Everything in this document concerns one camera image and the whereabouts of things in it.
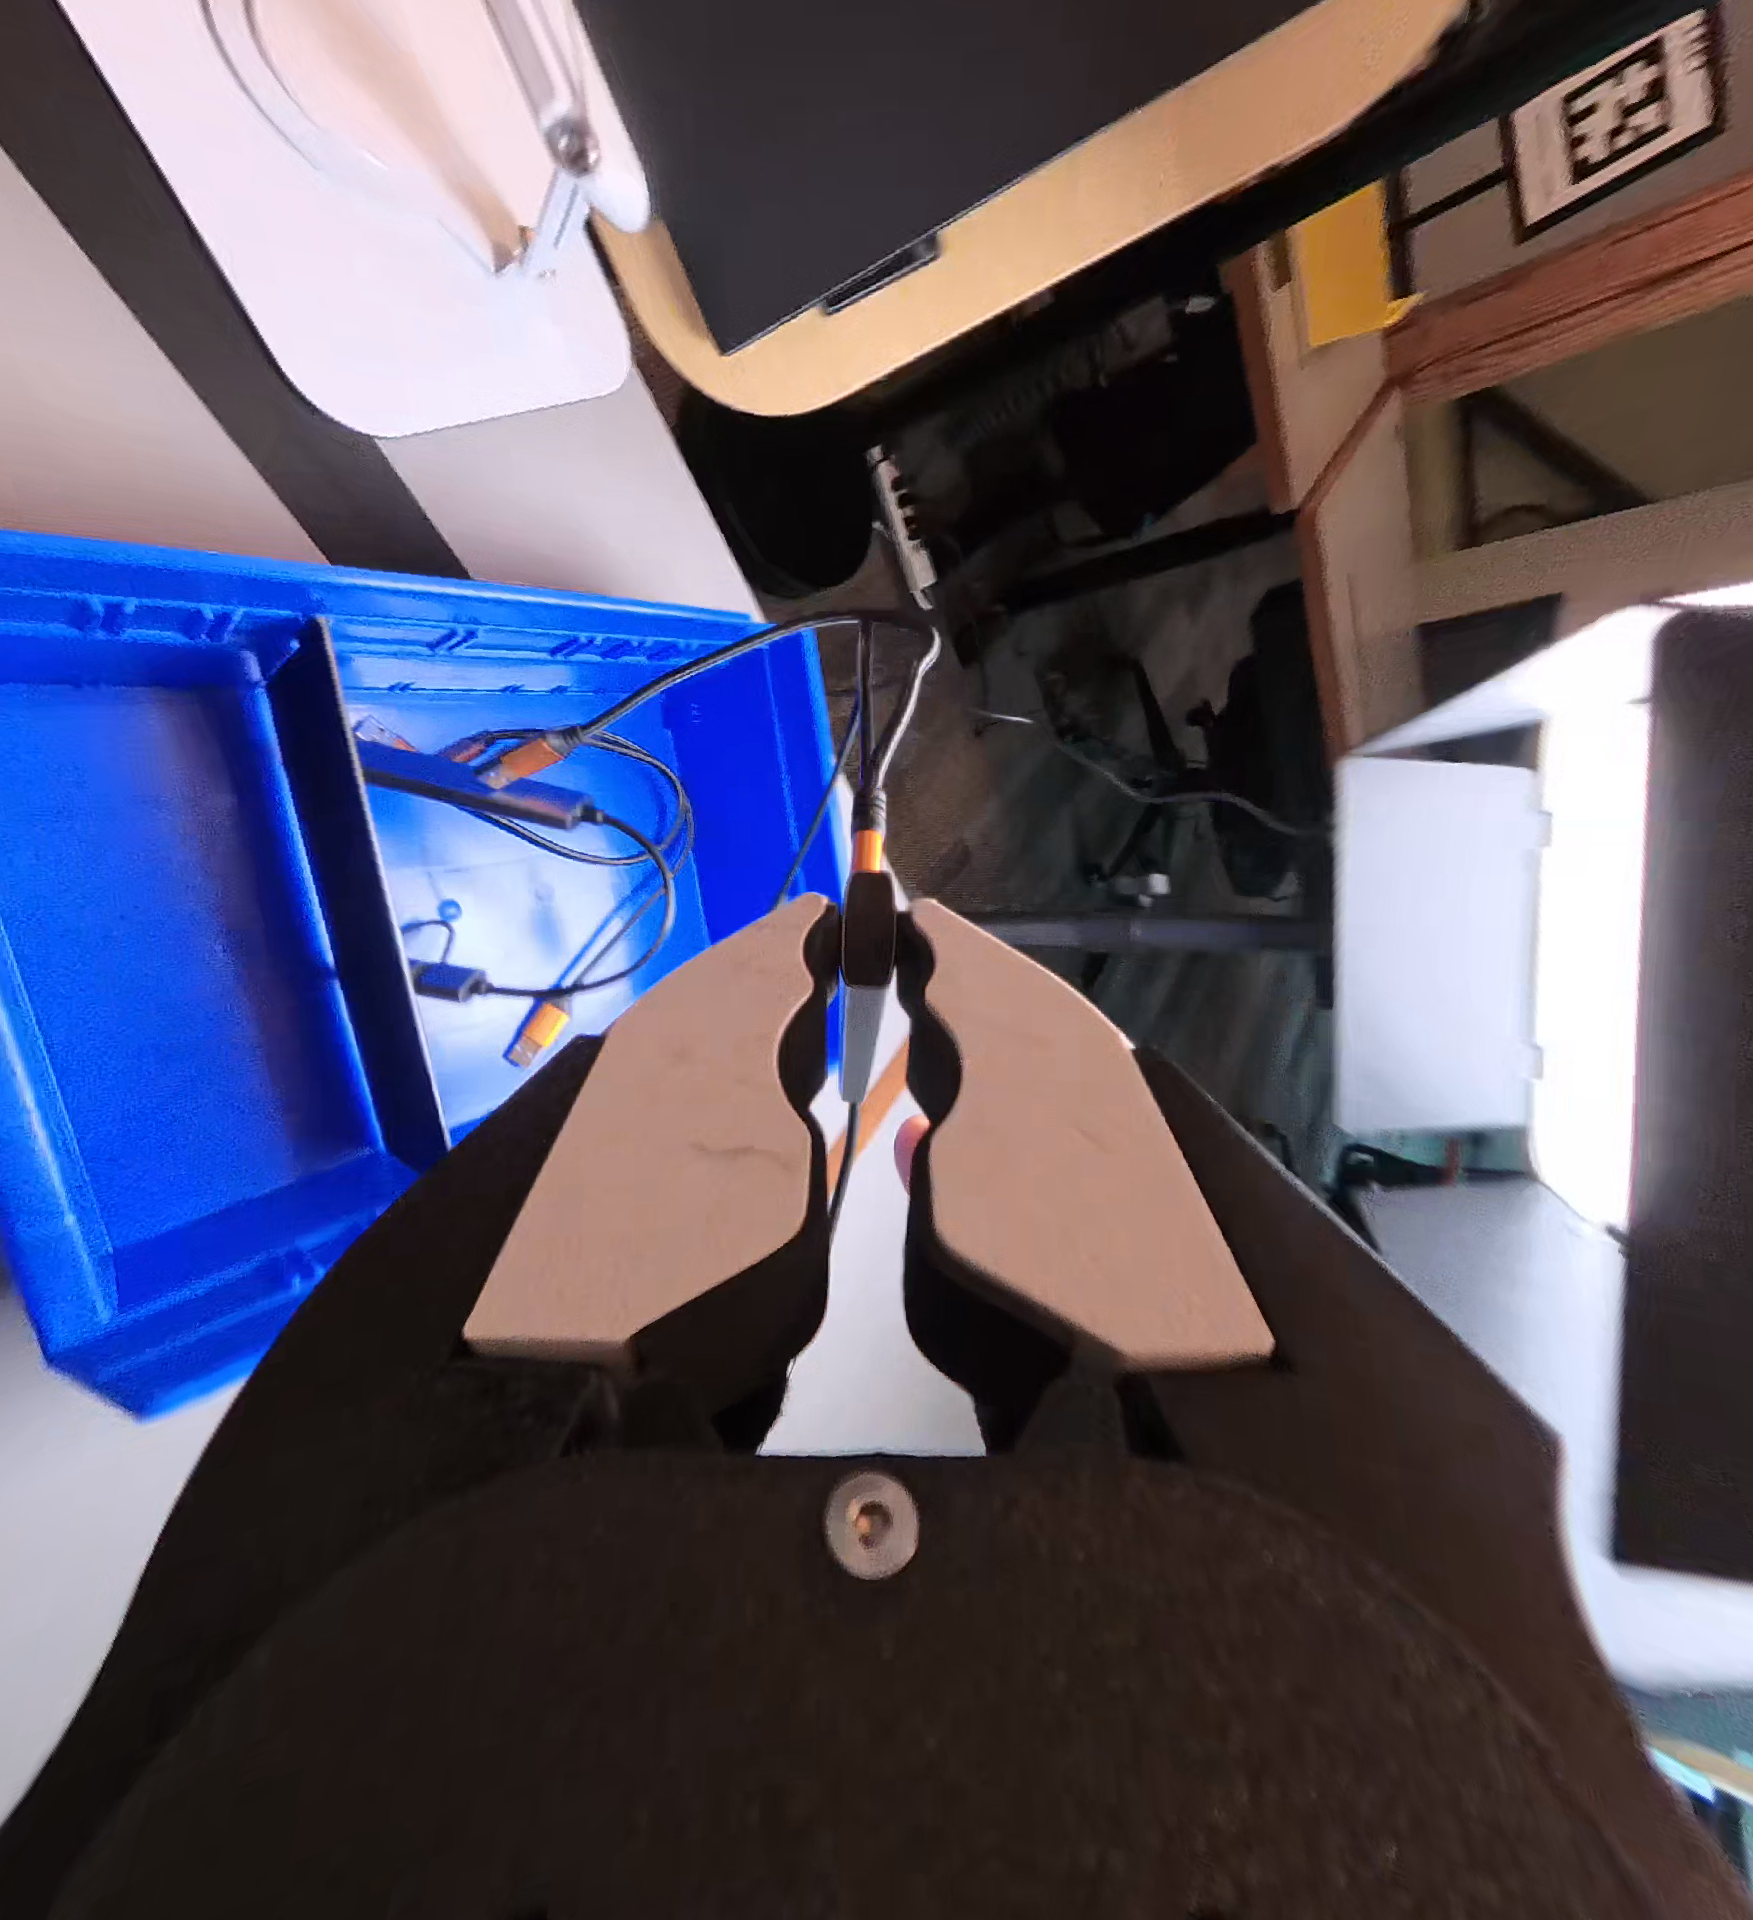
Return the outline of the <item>blue plastic bin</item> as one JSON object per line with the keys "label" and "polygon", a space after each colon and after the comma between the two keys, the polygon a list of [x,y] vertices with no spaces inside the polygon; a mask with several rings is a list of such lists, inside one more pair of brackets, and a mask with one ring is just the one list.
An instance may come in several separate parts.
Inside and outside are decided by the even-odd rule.
{"label": "blue plastic bin", "polygon": [[576,725],[734,611],[0,531],[0,1242],[138,1417],[247,1374],[541,1067],[765,914],[828,774],[810,636],[546,774],[638,840],[359,778]]}

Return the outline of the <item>white monitor stand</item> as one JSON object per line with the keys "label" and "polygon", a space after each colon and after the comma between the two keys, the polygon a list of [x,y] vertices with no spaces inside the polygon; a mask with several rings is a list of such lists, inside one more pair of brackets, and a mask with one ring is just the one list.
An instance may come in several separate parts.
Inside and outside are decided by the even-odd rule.
{"label": "white monitor stand", "polygon": [[275,367],[371,437],[617,389],[649,187],[578,4],[69,1]]}

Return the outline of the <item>dark panel with white frame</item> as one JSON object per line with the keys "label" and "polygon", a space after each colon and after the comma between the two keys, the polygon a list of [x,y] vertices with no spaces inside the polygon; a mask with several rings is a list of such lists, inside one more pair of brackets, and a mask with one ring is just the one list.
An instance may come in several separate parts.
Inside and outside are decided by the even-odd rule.
{"label": "dark panel with white frame", "polygon": [[1523,1383],[1610,1668],[1753,1691],[1753,589],[1561,651]]}

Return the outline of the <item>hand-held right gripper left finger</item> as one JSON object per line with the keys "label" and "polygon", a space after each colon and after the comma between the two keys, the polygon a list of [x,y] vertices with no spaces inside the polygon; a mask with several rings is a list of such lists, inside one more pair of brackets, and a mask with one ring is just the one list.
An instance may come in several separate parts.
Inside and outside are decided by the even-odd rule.
{"label": "hand-held right gripper left finger", "polygon": [[482,1355],[666,1379],[710,1416],[780,1383],[825,1304],[837,907],[801,895],[644,995],[598,1051],[463,1322]]}

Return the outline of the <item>wooden shelf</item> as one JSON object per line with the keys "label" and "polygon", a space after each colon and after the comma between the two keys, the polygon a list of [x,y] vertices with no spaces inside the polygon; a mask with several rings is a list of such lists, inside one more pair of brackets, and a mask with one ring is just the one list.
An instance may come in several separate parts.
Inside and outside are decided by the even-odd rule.
{"label": "wooden shelf", "polygon": [[1415,549],[1409,419],[1513,375],[1644,339],[1753,297],[1753,170],[1538,262],[1310,348],[1298,270],[1272,243],[1225,264],[1272,508],[1294,512],[1310,664],[1331,759],[1431,704],[1419,625],[1561,594],[1575,631],[1635,603],[1753,586],[1753,480],[1526,539]]}

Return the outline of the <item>white box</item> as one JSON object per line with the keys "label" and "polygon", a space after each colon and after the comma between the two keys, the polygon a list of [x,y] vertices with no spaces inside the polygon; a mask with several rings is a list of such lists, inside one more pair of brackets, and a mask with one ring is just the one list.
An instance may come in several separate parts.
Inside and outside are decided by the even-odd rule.
{"label": "white box", "polygon": [[1532,1122],[1538,736],[1338,765],[1331,1112],[1348,1136],[1520,1136]]}

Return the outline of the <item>yellow sticky note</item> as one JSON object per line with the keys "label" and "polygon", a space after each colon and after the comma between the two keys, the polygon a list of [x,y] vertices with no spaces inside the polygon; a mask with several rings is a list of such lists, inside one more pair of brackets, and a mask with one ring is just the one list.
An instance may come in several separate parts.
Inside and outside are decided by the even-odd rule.
{"label": "yellow sticky note", "polygon": [[1294,317],[1305,348],[1388,333],[1419,293],[1402,293],[1391,264],[1390,194],[1369,182],[1285,232]]}

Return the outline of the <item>black and white marker tag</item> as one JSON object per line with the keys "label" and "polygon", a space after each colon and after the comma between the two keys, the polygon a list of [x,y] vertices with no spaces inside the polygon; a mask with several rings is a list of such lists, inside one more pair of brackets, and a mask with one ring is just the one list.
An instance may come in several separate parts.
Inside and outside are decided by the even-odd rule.
{"label": "black and white marker tag", "polygon": [[1724,130],[1718,15],[1684,13],[1499,118],[1519,245]]}

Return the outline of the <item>dark usb hub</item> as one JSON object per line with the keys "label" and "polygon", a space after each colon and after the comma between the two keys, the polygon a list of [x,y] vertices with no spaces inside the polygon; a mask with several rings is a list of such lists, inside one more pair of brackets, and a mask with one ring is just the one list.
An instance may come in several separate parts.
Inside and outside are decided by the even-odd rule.
{"label": "dark usb hub", "polygon": [[355,759],[367,786],[451,806],[493,823],[561,832],[610,825],[598,804],[568,788],[536,783],[492,788],[462,762],[399,748],[384,750],[375,742],[363,742]]}

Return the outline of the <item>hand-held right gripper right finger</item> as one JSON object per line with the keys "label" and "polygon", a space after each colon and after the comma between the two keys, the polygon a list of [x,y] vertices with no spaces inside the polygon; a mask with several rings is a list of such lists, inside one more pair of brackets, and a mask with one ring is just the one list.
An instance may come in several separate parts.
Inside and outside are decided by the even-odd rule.
{"label": "hand-held right gripper right finger", "polygon": [[1272,1328],[1137,1053],[1073,986],[934,900],[897,924],[911,1019],[911,1341],[1014,1443],[1070,1372],[1255,1369]]}

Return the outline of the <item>black flat panel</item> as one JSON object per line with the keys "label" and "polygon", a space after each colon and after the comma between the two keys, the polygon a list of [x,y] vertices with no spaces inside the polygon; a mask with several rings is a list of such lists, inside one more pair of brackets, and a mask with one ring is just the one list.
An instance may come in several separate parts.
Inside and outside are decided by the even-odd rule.
{"label": "black flat panel", "polygon": [[582,1],[734,353],[1302,13],[1298,1]]}

